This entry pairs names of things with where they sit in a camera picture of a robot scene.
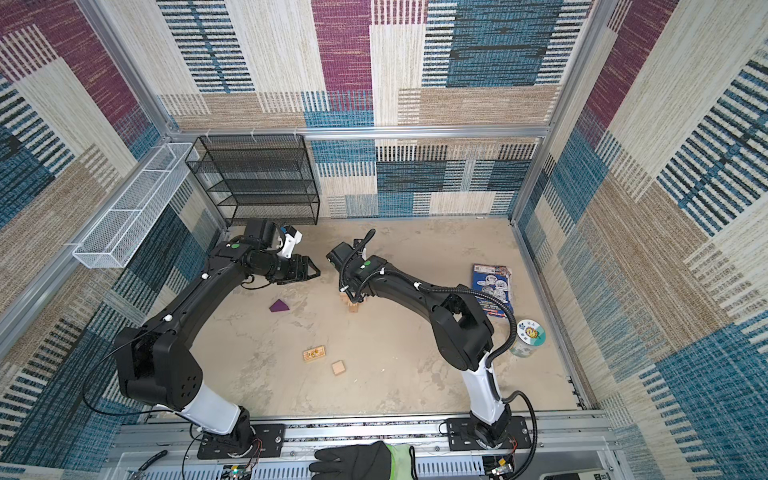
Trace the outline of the dotted wood block front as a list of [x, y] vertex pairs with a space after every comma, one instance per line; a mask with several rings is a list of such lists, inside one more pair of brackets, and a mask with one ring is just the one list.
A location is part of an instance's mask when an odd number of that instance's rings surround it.
[[326, 348], [324, 345], [312, 347], [302, 352], [302, 358], [304, 362], [312, 362], [322, 359], [326, 356]]

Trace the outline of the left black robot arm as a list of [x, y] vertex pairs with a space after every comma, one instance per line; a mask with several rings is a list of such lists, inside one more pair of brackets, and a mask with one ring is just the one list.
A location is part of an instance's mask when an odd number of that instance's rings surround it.
[[158, 314], [115, 339], [116, 370], [123, 396], [162, 407], [201, 428], [221, 454], [240, 457], [256, 435], [246, 408], [224, 399], [204, 381], [191, 348], [218, 306], [257, 278], [287, 285], [319, 277], [311, 259], [295, 253], [302, 235], [294, 227], [251, 219], [244, 234], [217, 244], [201, 273]]

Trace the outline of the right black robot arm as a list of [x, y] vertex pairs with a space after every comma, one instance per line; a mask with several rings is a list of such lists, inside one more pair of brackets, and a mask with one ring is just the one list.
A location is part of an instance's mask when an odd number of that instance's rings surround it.
[[[494, 361], [516, 343], [512, 308], [482, 291], [463, 285], [438, 286], [401, 271], [382, 257], [364, 256], [375, 233], [369, 230], [354, 244], [341, 242], [326, 255], [338, 273], [339, 291], [354, 303], [366, 297], [391, 300], [428, 321], [438, 352], [462, 373], [470, 397], [474, 439], [487, 449], [500, 447], [509, 437], [509, 404], [521, 395], [516, 391], [504, 397], [493, 368]], [[499, 347], [493, 344], [494, 326], [481, 299], [496, 304], [508, 321], [508, 337]]]

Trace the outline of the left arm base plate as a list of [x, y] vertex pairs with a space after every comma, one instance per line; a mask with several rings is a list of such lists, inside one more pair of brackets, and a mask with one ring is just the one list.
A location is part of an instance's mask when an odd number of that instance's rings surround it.
[[203, 431], [196, 453], [199, 460], [277, 458], [283, 447], [284, 424], [252, 424], [218, 435]]

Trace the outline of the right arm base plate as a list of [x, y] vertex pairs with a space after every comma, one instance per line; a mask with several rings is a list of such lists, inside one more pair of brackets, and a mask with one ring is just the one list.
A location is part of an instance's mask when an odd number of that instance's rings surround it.
[[473, 417], [449, 418], [444, 424], [451, 451], [528, 449], [533, 444], [532, 430], [523, 416], [510, 417], [502, 430]]

